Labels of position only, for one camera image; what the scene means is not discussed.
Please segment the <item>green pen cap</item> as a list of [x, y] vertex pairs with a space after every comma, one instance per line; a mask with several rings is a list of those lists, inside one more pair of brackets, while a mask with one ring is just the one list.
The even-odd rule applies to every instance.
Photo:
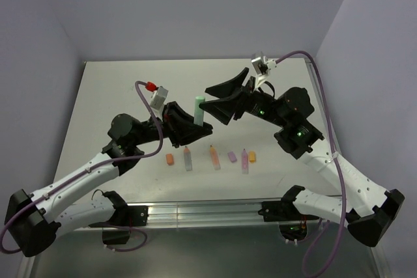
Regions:
[[196, 96], [195, 103], [194, 103], [194, 115], [202, 115], [204, 111], [200, 108], [200, 104], [205, 101], [204, 96]]

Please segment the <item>green highlighter pen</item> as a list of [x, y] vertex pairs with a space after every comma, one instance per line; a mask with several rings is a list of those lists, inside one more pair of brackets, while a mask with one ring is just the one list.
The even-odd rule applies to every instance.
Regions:
[[203, 123], [204, 123], [204, 112], [203, 111], [196, 112], [194, 115], [194, 124], [198, 126], [203, 126]]

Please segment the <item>orange highlighter pen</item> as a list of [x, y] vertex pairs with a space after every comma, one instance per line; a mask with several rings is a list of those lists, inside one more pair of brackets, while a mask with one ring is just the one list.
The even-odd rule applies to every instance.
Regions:
[[221, 169], [218, 153], [213, 145], [210, 145], [210, 157], [212, 161], [212, 165], [216, 171]]

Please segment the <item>yellow pen cap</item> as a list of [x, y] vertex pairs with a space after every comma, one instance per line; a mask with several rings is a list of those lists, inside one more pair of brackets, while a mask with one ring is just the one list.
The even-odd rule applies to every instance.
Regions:
[[257, 161], [257, 156], [256, 156], [255, 151], [249, 151], [249, 153], [248, 153], [248, 161], [250, 163], [255, 163]]

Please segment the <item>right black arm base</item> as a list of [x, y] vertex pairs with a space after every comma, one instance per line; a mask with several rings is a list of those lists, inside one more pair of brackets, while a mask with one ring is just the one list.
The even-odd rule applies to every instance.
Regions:
[[321, 230], [323, 220], [314, 215], [301, 214], [292, 204], [283, 201], [264, 201], [258, 214], [266, 223], [278, 223], [286, 244], [306, 242]]

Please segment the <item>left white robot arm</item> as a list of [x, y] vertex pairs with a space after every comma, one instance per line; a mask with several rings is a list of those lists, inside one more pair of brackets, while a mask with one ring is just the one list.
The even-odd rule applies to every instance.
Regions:
[[45, 251], [58, 237], [82, 227], [104, 225], [125, 227], [131, 221], [126, 201], [114, 191], [106, 191], [95, 200], [77, 204], [77, 200], [100, 185], [120, 177], [143, 158], [139, 145], [165, 138], [173, 147], [186, 146], [212, 134], [205, 122], [198, 126], [177, 102], [162, 109], [162, 117], [138, 119], [122, 113], [111, 121], [111, 141], [93, 159], [73, 173], [32, 193], [19, 190], [11, 195], [5, 227], [17, 243], [17, 252], [33, 257]]

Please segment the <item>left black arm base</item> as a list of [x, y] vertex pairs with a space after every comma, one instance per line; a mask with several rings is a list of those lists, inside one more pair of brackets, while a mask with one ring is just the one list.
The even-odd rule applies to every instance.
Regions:
[[126, 229], [114, 228], [102, 231], [102, 241], [105, 245], [124, 245], [133, 235], [132, 228], [144, 227], [147, 224], [149, 207], [145, 205], [127, 206], [117, 210], [109, 221], [105, 222], [105, 228], [113, 226], [126, 227]]

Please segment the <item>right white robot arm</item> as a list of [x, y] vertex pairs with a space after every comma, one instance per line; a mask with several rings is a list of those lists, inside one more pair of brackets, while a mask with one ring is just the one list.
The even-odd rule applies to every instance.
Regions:
[[314, 107], [305, 88], [291, 87], [274, 98], [259, 91], [248, 72], [244, 68], [234, 78], [206, 88], [214, 99], [200, 108], [225, 125], [249, 113], [279, 126], [274, 134], [279, 146], [341, 191], [337, 199], [294, 185], [279, 201], [264, 202], [259, 215], [265, 221], [302, 216], [327, 219], [343, 225], [360, 243], [375, 247], [397, 217], [404, 195], [374, 183], [331, 150], [330, 142], [308, 121]]

